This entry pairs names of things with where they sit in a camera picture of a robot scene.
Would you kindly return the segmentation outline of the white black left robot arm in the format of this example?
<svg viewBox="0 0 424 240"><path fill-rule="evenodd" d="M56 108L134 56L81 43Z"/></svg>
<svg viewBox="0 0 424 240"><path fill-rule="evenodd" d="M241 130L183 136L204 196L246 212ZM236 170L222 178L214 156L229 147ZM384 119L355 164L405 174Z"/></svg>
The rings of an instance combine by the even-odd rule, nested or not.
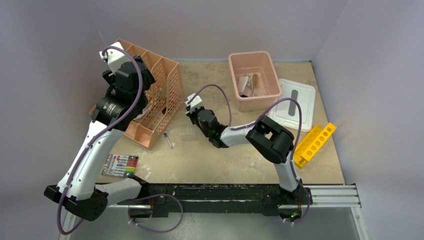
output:
<svg viewBox="0 0 424 240"><path fill-rule="evenodd" d="M147 110L145 91L156 82L140 55L109 56L107 64L102 76L109 88L94 107L86 138L67 173L43 193L59 204L59 211L90 222L116 203L115 193L96 185L97 175L130 123Z"/></svg>

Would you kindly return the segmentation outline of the clear plastic well plate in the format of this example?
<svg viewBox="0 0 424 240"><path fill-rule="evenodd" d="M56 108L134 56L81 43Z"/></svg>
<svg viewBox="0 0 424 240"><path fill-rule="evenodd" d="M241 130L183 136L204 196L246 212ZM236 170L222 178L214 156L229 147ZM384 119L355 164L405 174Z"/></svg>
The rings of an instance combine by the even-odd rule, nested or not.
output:
<svg viewBox="0 0 424 240"><path fill-rule="evenodd" d="M184 127L179 131L179 138L182 141L194 141L197 139L196 130L193 127Z"/></svg>

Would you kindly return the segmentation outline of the brown bristle tube brush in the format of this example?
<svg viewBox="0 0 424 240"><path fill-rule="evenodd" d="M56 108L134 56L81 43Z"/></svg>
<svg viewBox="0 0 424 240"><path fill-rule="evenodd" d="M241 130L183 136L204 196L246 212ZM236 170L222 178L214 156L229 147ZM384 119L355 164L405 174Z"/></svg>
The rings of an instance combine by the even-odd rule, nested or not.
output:
<svg viewBox="0 0 424 240"><path fill-rule="evenodd" d="M251 92L253 97L256 96L256 88L258 86L258 82L259 82L259 76L257 74L253 74L251 78Z"/></svg>

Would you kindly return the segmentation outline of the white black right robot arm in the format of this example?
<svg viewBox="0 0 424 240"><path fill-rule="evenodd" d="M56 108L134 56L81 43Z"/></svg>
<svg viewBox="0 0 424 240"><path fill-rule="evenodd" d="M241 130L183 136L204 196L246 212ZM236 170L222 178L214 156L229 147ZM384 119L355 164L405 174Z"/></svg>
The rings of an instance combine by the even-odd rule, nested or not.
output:
<svg viewBox="0 0 424 240"><path fill-rule="evenodd" d="M208 141L216 148L229 148L234 145L251 144L266 160L274 164L278 175L278 184L282 200L294 203L305 194L304 201L310 201L311 195L303 186L294 166L294 135L274 120L263 116L253 126L243 126L232 130L221 124L215 113L206 109L202 102L184 102L186 115L196 125Z"/></svg>

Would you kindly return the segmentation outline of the clay triangle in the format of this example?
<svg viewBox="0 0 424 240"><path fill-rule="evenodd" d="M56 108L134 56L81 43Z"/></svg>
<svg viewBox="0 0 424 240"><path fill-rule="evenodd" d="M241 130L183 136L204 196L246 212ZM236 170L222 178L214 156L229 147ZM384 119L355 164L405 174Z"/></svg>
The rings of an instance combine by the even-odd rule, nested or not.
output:
<svg viewBox="0 0 424 240"><path fill-rule="evenodd" d="M242 94L245 91L249 79L250 77L248 75L244 75L238 78L237 91L239 94Z"/></svg>

